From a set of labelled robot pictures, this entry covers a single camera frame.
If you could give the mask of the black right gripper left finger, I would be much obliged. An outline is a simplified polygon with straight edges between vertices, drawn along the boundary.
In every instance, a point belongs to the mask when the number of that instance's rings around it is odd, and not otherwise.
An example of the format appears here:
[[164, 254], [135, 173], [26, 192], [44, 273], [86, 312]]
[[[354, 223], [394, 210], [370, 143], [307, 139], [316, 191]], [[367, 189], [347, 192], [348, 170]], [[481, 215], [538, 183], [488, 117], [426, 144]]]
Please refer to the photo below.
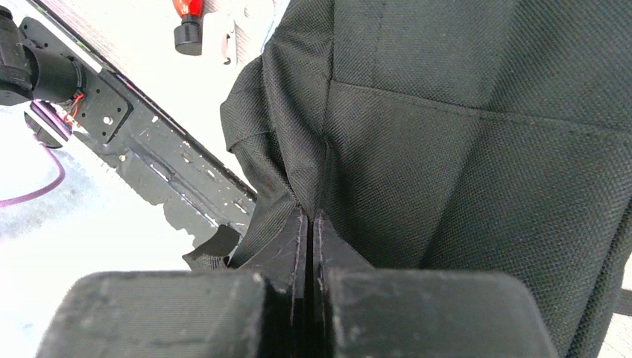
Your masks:
[[111, 271], [78, 280], [38, 357], [295, 357], [308, 220], [293, 211], [243, 266]]

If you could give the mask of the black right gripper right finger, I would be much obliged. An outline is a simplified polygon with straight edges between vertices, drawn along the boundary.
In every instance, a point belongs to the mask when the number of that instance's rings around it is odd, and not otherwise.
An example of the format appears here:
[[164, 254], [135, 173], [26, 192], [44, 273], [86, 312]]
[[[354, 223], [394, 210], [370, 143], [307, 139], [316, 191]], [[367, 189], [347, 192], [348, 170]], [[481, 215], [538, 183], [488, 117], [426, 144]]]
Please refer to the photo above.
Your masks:
[[313, 224], [325, 357], [555, 357], [527, 288], [506, 274], [378, 269]]

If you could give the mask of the black student backpack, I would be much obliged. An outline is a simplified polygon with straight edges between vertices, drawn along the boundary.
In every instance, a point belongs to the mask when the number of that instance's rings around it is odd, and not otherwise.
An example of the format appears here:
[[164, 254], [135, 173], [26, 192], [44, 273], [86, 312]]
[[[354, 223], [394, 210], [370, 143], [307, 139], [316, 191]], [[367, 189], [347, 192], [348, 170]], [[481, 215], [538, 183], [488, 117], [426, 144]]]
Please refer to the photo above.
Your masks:
[[313, 224], [376, 269], [506, 274], [599, 355], [631, 255], [629, 1], [292, 1], [221, 105], [257, 192], [239, 269], [308, 220], [295, 357], [324, 357]]

